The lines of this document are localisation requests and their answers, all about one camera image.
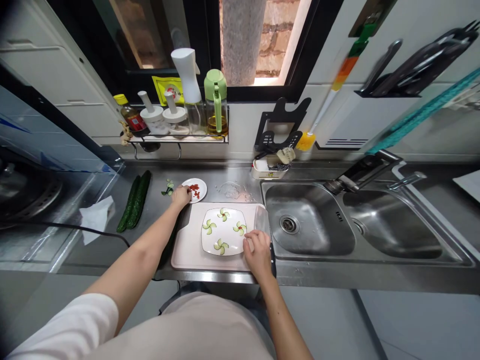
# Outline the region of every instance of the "sink drain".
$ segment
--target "sink drain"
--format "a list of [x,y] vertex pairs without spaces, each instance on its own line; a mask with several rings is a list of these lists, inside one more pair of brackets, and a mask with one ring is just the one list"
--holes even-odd
[[287,234],[296,234],[300,231],[300,225],[296,218],[290,215],[283,215],[280,218],[280,227]]

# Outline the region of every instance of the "sponge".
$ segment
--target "sponge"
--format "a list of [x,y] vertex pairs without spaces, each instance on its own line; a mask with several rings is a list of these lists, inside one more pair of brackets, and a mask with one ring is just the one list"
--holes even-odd
[[285,147],[281,150],[278,150],[276,155],[285,165],[290,164],[293,160],[295,160],[296,157],[295,151],[291,147]]

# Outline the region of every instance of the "yellow sticker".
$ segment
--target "yellow sticker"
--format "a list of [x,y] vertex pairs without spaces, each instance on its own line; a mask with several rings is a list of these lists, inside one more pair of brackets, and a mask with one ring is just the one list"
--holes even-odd
[[162,106],[167,106],[167,99],[164,96],[165,91],[170,91],[173,93],[173,99],[175,100],[175,104],[184,104],[184,91],[182,87],[182,81],[179,77],[152,76],[151,79],[155,84],[158,100],[160,101],[160,104]]

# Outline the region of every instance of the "hand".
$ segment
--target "hand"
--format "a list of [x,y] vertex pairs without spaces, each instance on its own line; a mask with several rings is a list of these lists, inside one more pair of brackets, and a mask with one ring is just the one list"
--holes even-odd
[[243,253],[251,273],[256,281],[262,285],[265,281],[275,279],[272,274],[272,258],[270,257],[270,236],[260,230],[252,230],[245,234],[243,239]]
[[171,204],[182,210],[192,199],[192,190],[188,186],[179,185],[171,195]]

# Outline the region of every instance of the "white plate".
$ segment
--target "white plate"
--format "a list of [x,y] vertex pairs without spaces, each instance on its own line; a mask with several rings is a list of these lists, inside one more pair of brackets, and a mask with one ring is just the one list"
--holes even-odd
[[195,196],[194,192],[192,191],[190,204],[198,203],[200,200],[202,200],[205,197],[205,195],[207,195],[207,184],[202,179],[194,177],[194,178],[185,180],[181,184],[183,186],[185,186],[185,185],[190,186],[190,185],[195,185],[195,184],[198,185],[197,192],[199,193],[198,194],[199,198],[197,198]]
[[213,255],[237,255],[244,252],[246,232],[243,212],[227,207],[210,209],[201,225],[201,247]]

